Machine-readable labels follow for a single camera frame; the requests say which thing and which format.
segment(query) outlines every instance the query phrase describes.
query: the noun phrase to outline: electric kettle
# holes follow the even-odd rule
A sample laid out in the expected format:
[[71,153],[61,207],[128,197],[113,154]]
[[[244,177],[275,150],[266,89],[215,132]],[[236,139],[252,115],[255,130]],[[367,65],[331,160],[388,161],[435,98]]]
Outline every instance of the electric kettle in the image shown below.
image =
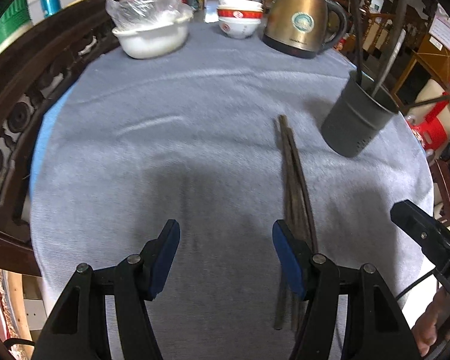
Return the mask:
[[[325,41],[330,11],[338,15],[340,27],[330,40]],[[283,53],[313,58],[337,44],[346,29],[347,14],[332,0],[276,0],[262,40]]]

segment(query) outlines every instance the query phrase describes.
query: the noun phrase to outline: blue gripper pad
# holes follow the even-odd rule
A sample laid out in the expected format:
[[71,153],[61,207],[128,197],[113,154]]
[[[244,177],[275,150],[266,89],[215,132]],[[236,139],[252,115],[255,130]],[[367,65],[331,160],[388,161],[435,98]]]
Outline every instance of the blue gripper pad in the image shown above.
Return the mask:
[[150,295],[153,299],[163,291],[175,252],[180,243],[180,226],[175,220],[168,220],[156,241],[158,253],[151,266]]
[[271,236],[290,289],[300,299],[304,299],[307,293],[304,285],[304,272],[291,245],[295,239],[285,221],[278,220],[274,223]]

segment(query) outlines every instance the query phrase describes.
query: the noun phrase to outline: light blue tablecloth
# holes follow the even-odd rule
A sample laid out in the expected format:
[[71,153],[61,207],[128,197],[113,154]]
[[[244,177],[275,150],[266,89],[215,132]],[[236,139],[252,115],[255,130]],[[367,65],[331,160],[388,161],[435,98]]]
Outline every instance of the light blue tablecloth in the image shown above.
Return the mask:
[[[283,217],[279,114],[295,132],[320,252],[343,266],[373,263],[392,292],[405,288],[423,256],[389,211],[410,199],[431,213],[430,171],[401,115],[356,158],[326,145],[320,124],[352,68],[334,50],[303,60],[204,23],[192,24],[186,45],[169,55],[133,60],[116,49],[92,62],[46,116],[34,156],[31,237],[52,298],[78,263],[113,266],[176,219],[174,263],[163,293],[147,304],[163,357],[288,357],[293,334],[272,329],[280,273],[272,224]],[[107,299],[119,360],[113,315]]]

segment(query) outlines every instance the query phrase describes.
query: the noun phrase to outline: stack of bowls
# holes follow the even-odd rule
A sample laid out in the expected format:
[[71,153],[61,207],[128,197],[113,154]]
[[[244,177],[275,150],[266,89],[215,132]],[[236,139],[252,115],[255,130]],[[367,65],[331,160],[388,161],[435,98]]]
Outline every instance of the stack of bowls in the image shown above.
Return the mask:
[[258,28],[263,6],[252,0],[218,0],[218,24],[231,38],[245,39]]

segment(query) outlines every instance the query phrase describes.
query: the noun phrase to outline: gray utensil holder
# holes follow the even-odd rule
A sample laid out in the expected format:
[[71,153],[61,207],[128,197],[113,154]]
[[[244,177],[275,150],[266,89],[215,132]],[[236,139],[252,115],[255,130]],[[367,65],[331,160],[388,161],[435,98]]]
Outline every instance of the gray utensil holder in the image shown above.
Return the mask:
[[380,88],[372,99],[373,80],[363,75],[362,86],[356,83],[356,71],[325,118],[320,132],[334,151],[344,157],[360,154],[370,141],[398,114],[390,93]]

